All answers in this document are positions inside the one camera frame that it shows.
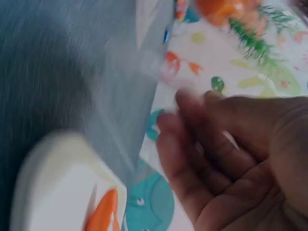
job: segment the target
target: orange shape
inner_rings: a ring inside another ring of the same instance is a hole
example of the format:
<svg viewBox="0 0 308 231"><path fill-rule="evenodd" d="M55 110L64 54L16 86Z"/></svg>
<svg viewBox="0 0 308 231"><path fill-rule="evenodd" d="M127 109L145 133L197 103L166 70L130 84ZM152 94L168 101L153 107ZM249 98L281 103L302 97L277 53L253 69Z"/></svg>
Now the orange shape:
<svg viewBox="0 0 308 231"><path fill-rule="evenodd" d="M117 221L117 190L109 190L99 202L93 215L90 217L86 231L108 231L111 224L112 214L114 216L113 231L120 231Z"/></svg>
<svg viewBox="0 0 308 231"><path fill-rule="evenodd" d="M170 68L175 68L176 73L178 73L181 59L175 53L168 51L166 54L166 62Z"/></svg>
<svg viewBox="0 0 308 231"><path fill-rule="evenodd" d="M196 63L190 63L189 62L188 65L189 65L189 68L191 69L191 71L194 72L195 75L197 75L197 76L199 75L199 72L201 70L204 70L203 67L201 67L200 65L198 65Z"/></svg>
<svg viewBox="0 0 308 231"><path fill-rule="evenodd" d="M226 25L230 16L240 18L244 13L242 0L196 0L196 6L210 23L218 27Z"/></svg>

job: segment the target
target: finger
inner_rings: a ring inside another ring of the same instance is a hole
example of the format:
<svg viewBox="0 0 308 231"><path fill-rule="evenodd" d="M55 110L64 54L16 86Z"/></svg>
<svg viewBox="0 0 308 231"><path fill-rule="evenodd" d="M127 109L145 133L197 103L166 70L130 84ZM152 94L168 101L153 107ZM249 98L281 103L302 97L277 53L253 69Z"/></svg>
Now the finger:
<svg viewBox="0 0 308 231"><path fill-rule="evenodd" d="M172 133L178 138L179 143L186 149L186 157L191 163L193 170L213 195L220 194L232 184L230 179L215 170L206 161L203 153L197 151L195 145L191 141L188 141L191 139L182 118L178 114L160 114L157 118L157 124L162 133Z"/></svg>
<svg viewBox="0 0 308 231"><path fill-rule="evenodd" d="M157 118L157 125L161 132L172 133L177 136L183 147L192 144L192 139L182 118L176 113L161 113Z"/></svg>
<svg viewBox="0 0 308 231"><path fill-rule="evenodd" d="M180 114L195 131L199 142L207 150L206 154L233 180L237 180L247 170L255 166L254 158L238 150L223 134L207 120L199 100L187 91L178 91L176 100Z"/></svg>
<svg viewBox="0 0 308 231"><path fill-rule="evenodd" d="M233 181L257 165L249 153L235 147L221 131L209 126L204 130L204 136L207 155Z"/></svg>
<svg viewBox="0 0 308 231"><path fill-rule="evenodd" d="M170 185L194 224L213 195L190 167L176 137L161 133L157 139L157 148Z"/></svg>
<svg viewBox="0 0 308 231"><path fill-rule="evenodd" d="M279 118L288 113L294 100L217 98L219 96L212 91L204 96L210 121L227 130L256 160L267 159L273 128Z"/></svg>
<svg viewBox="0 0 308 231"><path fill-rule="evenodd" d="M232 181L211 166L195 147L188 151L188 159L199 179L217 196L232 185Z"/></svg>

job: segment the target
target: palm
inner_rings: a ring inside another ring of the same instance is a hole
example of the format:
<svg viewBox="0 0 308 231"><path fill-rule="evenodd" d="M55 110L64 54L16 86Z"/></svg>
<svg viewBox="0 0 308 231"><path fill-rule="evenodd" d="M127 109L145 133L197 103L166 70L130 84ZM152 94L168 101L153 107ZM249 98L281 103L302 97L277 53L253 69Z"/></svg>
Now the palm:
<svg viewBox="0 0 308 231"><path fill-rule="evenodd" d="M268 144L246 146L252 153L239 149L208 123L198 102L179 96L177 102L177 115L158 118L158 151L195 230L294 230L282 213L285 197L270 169Z"/></svg>

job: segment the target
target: blue-gray fabric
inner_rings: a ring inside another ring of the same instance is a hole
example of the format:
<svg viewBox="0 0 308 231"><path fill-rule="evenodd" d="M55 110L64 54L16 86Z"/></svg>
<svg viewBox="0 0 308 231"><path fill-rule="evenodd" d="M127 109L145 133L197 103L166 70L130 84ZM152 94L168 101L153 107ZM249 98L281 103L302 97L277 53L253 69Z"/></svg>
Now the blue-gray fabric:
<svg viewBox="0 0 308 231"><path fill-rule="evenodd" d="M135 14L135 0L0 1L0 231L9 227L21 162L57 129L85 134L130 189L123 156L137 163L156 87L123 68L137 51ZM173 0L164 0L138 52L163 57L172 16Z"/></svg>

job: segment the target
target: printed pattern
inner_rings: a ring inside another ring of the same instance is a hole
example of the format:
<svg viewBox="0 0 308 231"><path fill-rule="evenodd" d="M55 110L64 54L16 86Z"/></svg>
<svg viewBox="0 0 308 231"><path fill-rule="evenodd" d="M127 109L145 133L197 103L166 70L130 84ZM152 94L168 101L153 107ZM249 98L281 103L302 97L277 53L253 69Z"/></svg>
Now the printed pattern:
<svg viewBox="0 0 308 231"><path fill-rule="evenodd" d="M174 198L167 181L140 160L122 230L166 231L174 213Z"/></svg>
<svg viewBox="0 0 308 231"><path fill-rule="evenodd" d="M200 20L191 7L175 22L165 73L159 78L141 153L144 161L155 167L152 170L157 175L144 181L148 183L141 181L133 189L134 197L130 202L135 205L130 204L127 209L127 225L132 230L146 231L154 227L151 222L157 219L157 214L149 209L144 213L137 209L138 203L143 204L143 201L137 201L138 198L161 204L160 199L150 198L150 185L154 182L158 180L166 191L165 197L174 201L170 189L167 190L167 182L161 176L161 168L157 167L159 158L155 140L159 134L157 116L162 108L175 108L175 90L193 87L199 93L212 89L226 96L245 94L265 98L308 94L308 30L285 5L279 3L274 6L268 0L261 6L258 5L260 2L256 1L255 7L248 13L223 22L228 27L227 31L215 30L213 25ZM220 25L219 19L213 20L216 26ZM165 221L159 230L193 231L187 217L179 210L182 208L176 202L170 205L172 212L163 215L161 211L161 219L164 217ZM136 223L136 219L140 219L140 224Z"/></svg>

